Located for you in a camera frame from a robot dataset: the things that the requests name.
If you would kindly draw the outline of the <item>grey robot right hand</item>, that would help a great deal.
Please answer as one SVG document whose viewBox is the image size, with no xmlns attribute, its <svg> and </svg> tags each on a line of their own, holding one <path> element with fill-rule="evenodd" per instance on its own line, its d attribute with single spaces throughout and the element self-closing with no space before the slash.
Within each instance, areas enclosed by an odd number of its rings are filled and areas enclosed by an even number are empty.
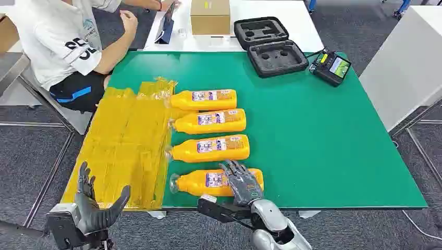
<svg viewBox="0 0 442 250">
<path fill-rule="evenodd" d="M 236 160 L 226 160 L 218 165 L 227 177 L 236 206 L 250 206 L 254 201 L 264 198 L 263 190 L 256 177 L 243 164 Z"/>
</svg>

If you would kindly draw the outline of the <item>person's right hand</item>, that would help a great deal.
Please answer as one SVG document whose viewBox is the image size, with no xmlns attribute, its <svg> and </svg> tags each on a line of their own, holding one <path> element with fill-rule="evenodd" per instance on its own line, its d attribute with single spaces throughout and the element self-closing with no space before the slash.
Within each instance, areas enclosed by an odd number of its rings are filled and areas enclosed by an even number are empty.
<svg viewBox="0 0 442 250">
<path fill-rule="evenodd" d="M 123 22 L 125 33 L 135 35 L 138 26 L 136 16 L 128 10 L 120 10 L 120 17 Z"/>
</svg>

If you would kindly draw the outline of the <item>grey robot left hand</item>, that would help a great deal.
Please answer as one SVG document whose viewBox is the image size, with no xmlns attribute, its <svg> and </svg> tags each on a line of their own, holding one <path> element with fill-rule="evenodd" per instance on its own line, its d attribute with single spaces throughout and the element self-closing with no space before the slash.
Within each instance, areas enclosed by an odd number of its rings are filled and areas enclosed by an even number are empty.
<svg viewBox="0 0 442 250">
<path fill-rule="evenodd" d="M 79 169 L 75 203 L 78 205 L 81 219 L 78 228 L 83 234 L 105 230 L 111 227 L 122 213 L 129 201 L 131 187 L 126 185 L 121 191 L 120 197 L 110 208 L 100 209 L 95 199 L 94 181 L 95 177 L 89 177 L 90 169 L 84 161 Z"/>
</svg>

